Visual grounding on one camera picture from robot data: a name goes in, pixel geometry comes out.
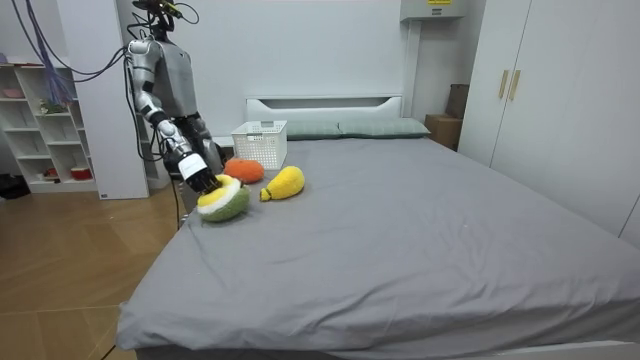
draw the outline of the humanoid robot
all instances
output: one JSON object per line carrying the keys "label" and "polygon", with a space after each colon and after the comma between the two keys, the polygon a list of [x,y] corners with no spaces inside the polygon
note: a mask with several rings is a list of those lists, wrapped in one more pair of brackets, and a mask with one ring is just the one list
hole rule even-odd
{"label": "humanoid robot", "polygon": [[166,146],[164,164],[171,176],[199,195],[208,194],[221,186],[214,174],[222,171],[223,157],[198,114],[191,58],[167,37],[174,30],[174,18],[183,18],[182,13],[173,0],[133,1],[133,5],[147,12],[147,21],[127,30],[146,27],[151,32],[127,47],[136,111]]}

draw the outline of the wardrobe door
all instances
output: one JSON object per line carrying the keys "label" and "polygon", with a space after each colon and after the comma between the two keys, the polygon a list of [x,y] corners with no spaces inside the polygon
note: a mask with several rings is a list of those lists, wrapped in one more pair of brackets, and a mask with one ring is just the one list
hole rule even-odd
{"label": "wardrobe door", "polygon": [[604,3],[531,3],[491,167],[536,191]]}
{"label": "wardrobe door", "polygon": [[487,0],[458,152],[489,166],[531,0]]}
{"label": "wardrobe door", "polygon": [[[543,193],[618,236],[640,193],[640,2],[603,1],[599,13],[568,91]],[[636,207],[625,231],[636,243],[639,222]]]}

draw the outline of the white plastic basket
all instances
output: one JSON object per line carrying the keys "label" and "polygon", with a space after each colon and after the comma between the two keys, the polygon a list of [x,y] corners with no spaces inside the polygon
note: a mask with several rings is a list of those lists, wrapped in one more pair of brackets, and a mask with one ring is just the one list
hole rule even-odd
{"label": "white plastic basket", "polygon": [[278,170],[287,157],[286,121],[247,121],[231,136],[235,155],[256,160],[265,170]]}

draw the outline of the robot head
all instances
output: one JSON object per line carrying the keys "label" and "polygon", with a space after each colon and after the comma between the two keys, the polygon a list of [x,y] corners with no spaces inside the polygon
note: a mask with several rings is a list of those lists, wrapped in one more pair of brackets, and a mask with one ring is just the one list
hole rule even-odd
{"label": "robot head", "polygon": [[133,6],[147,12],[147,25],[152,35],[159,40],[166,39],[167,32],[175,29],[173,18],[182,19],[182,12],[174,5],[173,0],[133,1]]}

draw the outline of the cabinet handle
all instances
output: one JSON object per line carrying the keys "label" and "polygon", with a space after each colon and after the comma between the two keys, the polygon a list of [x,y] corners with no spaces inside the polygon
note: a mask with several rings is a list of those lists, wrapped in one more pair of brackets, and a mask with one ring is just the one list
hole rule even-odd
{"label": "cabinet handle", "polygon": [[504,89],[507,87],[507,80],[509,79],[509,70],[502,72],[502,82],[500,83],[500,91],[498,92],[498,98],[504,97]]}
{"label": "cabinet handle", "polygon": [[513,81],[509,89],[509,100],[513,101],[516,98],[516,90],[518,89],[518,83],[520,82],[520,70],[516,70],[513,74]]}

